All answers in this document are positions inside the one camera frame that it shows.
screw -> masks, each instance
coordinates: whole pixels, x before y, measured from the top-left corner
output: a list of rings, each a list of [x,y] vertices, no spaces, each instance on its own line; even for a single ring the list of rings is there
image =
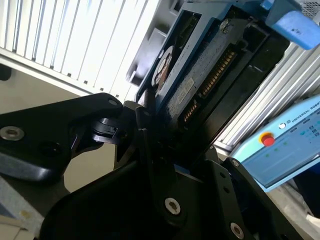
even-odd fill
[[[235,165],[236,167],[239,167],[239,163],[236,160],[232,160],[233,165]]]
[[[222,31],[224,34],[228,33],[228,27],[230,25],[230,20],[229,19],[225,19],[221,24],[220,24],[220,31]]]
[[[179,203],[172,197],[166,198],[164,200],[164,205],[165,208],[173,215],[178,215],[181,211]]]
[[[238,224],[232,222],[230,224],[230,229],[232,231],[232,233],[238,238],[238,239],[244,239],[245,238],[245,234],[242,231],[241,227],[239,227]]]
[[[19,141],[25,136],[25,132],[16,126],[5,126],[0,129],[0,137],[8,141]]]

hole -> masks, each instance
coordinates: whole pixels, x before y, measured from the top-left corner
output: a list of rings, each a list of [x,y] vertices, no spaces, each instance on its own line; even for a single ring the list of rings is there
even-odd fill
[[[173,9],[176,10],[177,12],[179,12],[183,3],[184,3],[183,1],[178,0]]]
[[[230,193],[229,189],[226,188],[225,186],[223,187],[223,190],[224,190],[227,194]]]
[[[62,153],[61,146],[53,141],[44,141],[39,145],[39,151],[46,157],[56,157]]]
[[[169,205],[172,207],[173,210],[177,210],[178,209],[177,205],[173,201],[171,201],[169,203]]]
[[[289,238],[288,238],[286,235],[284,235],[284,234],[281,234],[280,236],[281,236],[281,239],[282,239],[282,240],[289,240]]]
[[[9,137],[16,137],[18,135],[18,132],[13,129],[8,129],[5,133],[8,134]]]
[[[115,100],[112,100],[112,99],[109,99],[108,102],[113,106],[118,105],[118,103]]]
[[[244,31],[243,38],[246,42],[243,42],[242,44],[246,44],[246,48],[250,52],[254,53],[266,38],[266,35],[255,27],[251,26]]]
[[[241,233],[241,231],[240,231],[240,229],[239,229],[238,227],[235,227],[235,228],[234,228],[234,231],[235,231],[237,234],[240,234],[240,233]]]

black metal bracket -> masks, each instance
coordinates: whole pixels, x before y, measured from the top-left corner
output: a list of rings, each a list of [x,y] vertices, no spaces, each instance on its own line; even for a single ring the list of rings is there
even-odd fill
[[[167,159],[161,154],[161,148],[154,141],[156,134],[150,127],[152,115],[144,107],[136,110],[136,122],[138,130],[138,148],[142,167],[147,172],[147,182],[153,199],[153,205],[162,217],[163,227],[181,228],[187,219],[187,208],[180,194],[180,186],[177,179],[172,159]],[[166,200],[172,199],[179,207],[177,214],[173,214],[166,208]]]
[[[215,233],[218,239],[254,240],[242,218],[228,170],[212,160],[205,160],[202,167],[208,198],[212,202],[211,214],[217,217],[212,225],[219,226]]]
[[[92,122],[122,111],[115,97],[99,93],[0,115],[0,173],[33,182],[59,179],[72,158],[102,146],[88,137]],[[12,140],[16,129],[23,137]]]
[[[270,198],[235,158],[228,157],[222,164],[241,188],[242,194],[248,199],[251,211],[257,216],[254,228],[266,239],[302,240],[286,217],[274,205]]]

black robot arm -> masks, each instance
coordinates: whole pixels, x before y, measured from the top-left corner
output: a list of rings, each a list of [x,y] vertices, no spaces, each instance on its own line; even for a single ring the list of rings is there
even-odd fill
[[[43,192],[75,156],[117,145],[114,171],[45,211],[40,240],[302,239],[236,159],[211,149],[197,178],[176,170],[152,112],[99,93],[0,115],[2,176]]]

